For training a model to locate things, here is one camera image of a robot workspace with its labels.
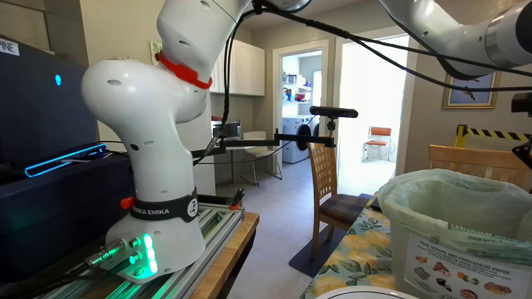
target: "white cabinet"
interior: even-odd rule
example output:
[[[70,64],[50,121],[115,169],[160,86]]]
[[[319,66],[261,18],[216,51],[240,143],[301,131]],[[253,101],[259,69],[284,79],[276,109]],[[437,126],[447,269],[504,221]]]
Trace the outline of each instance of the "white cabinet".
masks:
[[[223,58],[225,51],[220,53],[213,66],[213,93],[223,93]],[[264,94],[264,49],[243,43],[240,40],[233,41],[231,53],[231,94]]]

